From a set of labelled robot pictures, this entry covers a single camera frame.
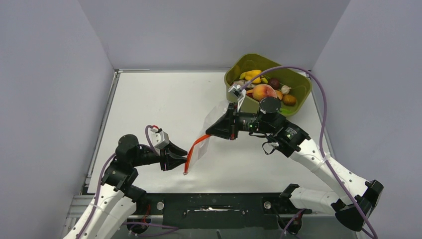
white tabletop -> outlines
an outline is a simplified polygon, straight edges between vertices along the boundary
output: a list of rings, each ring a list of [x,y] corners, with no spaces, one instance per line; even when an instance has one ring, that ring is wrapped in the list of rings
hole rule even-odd
[[[99,147],[92,180],[94,193],[100,170],[115,151],[117,141],[134,134],[147,144],[144,129],[155,124],[170,140],[189,151],[203,127],[205,116],[225,99],[223,72],[121,73]],[[310,94],[300,111],[288,118],[318,140],[321,123]],[[158,164],[137,167],[133,183],[149,193],[282,192],[290,183],[331,191],[302,165],[279,152],[265,155],[261,138],[241,132],[234,141],[211,137],[208,151],[183,175],[183,165],[162,172]],[[324,140],[324,149],[328,151]]]

